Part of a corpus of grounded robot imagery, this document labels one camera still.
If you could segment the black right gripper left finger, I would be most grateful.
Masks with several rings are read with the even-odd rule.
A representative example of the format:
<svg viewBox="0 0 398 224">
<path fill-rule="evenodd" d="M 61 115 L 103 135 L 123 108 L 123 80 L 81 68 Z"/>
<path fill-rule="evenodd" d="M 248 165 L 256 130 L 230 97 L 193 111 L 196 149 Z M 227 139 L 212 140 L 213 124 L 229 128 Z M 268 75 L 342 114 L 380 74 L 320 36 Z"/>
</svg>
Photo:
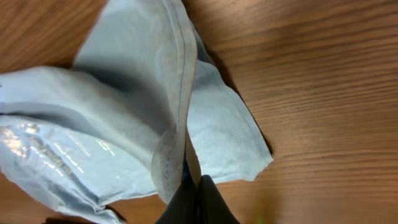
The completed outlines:
<svg viewBox="0 0 398 224">
<path fill-rule="evenodd" d="M 185 175 L 164 213 L 155 224 L 197 224 L 196 192 L 191 176 Z"/>
</svg>

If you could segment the light blue printed t-shirt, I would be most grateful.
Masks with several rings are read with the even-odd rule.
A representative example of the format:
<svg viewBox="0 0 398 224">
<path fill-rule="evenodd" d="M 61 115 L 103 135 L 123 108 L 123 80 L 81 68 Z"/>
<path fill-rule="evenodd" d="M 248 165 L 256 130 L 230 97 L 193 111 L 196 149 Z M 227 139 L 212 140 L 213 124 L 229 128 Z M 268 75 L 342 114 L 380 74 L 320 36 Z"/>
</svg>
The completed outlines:
<svg viewBox="0 0 398 224">
<path fill-rule="evenodd" d="M 70 70 L 1 75 L 1 172 L 49 208 L 121 223 L 108 205 L 170 202 L 194 181 L 252 181 L 272 162 L 181 1 L 109 1 Z"/>
</svg>

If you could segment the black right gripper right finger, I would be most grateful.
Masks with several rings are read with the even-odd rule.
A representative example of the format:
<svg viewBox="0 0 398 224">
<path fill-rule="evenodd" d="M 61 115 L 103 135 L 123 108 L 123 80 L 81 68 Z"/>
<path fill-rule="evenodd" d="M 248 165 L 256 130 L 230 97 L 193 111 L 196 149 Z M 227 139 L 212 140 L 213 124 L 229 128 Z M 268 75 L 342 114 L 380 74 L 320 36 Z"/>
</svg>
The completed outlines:
<svg viewBox="0 0 398 224">
<path fill-rule="evenodd" d="M 199 186 L 199 221 L 202 224 L 239 224 L 209 175 Z"/>
</svg>

